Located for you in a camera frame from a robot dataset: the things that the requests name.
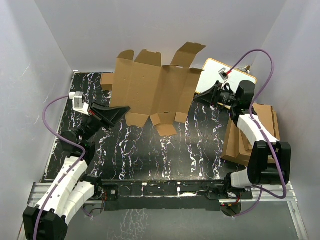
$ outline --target gray floor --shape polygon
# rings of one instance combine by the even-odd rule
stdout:
[[[243,204],[243,209],[252,205]],[[261,202],[235,220],[205,210],[122,210],[72,219],[66,240],[297,240],[286,202]]]

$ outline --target small cardboard box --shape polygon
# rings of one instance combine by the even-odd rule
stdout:
[[[110,107],[129,106],[128,126],[143,127],[148,118],[160,136],[177,134],[174,122],[185,123],[202,69],[190,68],[206,46],[187,42],[171,65],[161,63],[160,52],[126,50],[116,59]]]
[[[112,85],[114,84],[114,73],[107,72],[101,74],[100,85],[103,91],[112,90]]]
[[[256,103],[253,107],[264,127],[271,135],[280,140],[277,113],[273,110],[273,107]],[[234,122],[229,119],[221,158],[248,166],[251,153],[252,146],[250,145],[247,137],[236,127]],[[274,160],[269,158],[268,162],[274,163]]]

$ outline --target black table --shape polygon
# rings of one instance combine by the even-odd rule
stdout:
[[[84,92],[85,101],[108,105],[111,91],[102,91],[101,73],[76,73],[71,92]],[[221,160],[229,115],[216,108],[192,103],[187,122],[174,123],[177,134],[159,136],[149,119],[143,128],[128,127],[122,119],[112,131],[101,129],[92,138],[96,155],[86,171],[104,180],[218,180],[227,173],[244,169]],[[59,133],[82,122],[68,100]],[[51,155],[43,181],[53,180],[60,171],[67,153],[60,141]]]

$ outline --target cardboard box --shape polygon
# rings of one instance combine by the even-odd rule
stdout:
[[[280,140],[277,113],[272,106],[254,104],[254,110],[259,116],[259,120],[271,135]],[[244,133],[236,127],[234,122],[229,119],[221,158],[237,164],[248,166],[252,153],[250,145]],[[269,163],[274,163],[273,158],[269,158]]]
[[[128,126],[143,127],[148,118],[160,136],[177,134],[174,122],[185,123],[202,69],[190,68],[206,46],[187,42],[171,65],[161,63],[160,52],[126,50],[116,59],[110,107],[130,106]]]
[[[113,72],[107,72],[107,73],[101,74],[100,85],[103,91],[112,90],[112,85],[114,84],[114,75],[115,74]]]

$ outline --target unfolded cardboard box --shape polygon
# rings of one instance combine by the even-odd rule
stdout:
[[[259,120],[270,134],[280,140],[277,113],[270,105],[254,104],[254,110],[259,116]],[[245,134],[236,127],[234,122],[229,119],[221,158],[237,164],[248,166],[252,153],[250,145]],[[272,158],[269,158],[269,163],[274,163]]]
[[[163,65],[160,52],[126,50],[116,59],[110,107],[129,106],[128,126],[143,127],[148,118],[160,136],[177,134],[174,122],[185,123],[202,69],[190,68],[206,46],[187,42]]]
[[[107,72],[107,73],[101,74],[100,85],[103,91],[112,90],[112,85],[114,84],[114,75],[115,74],[113,72]]]

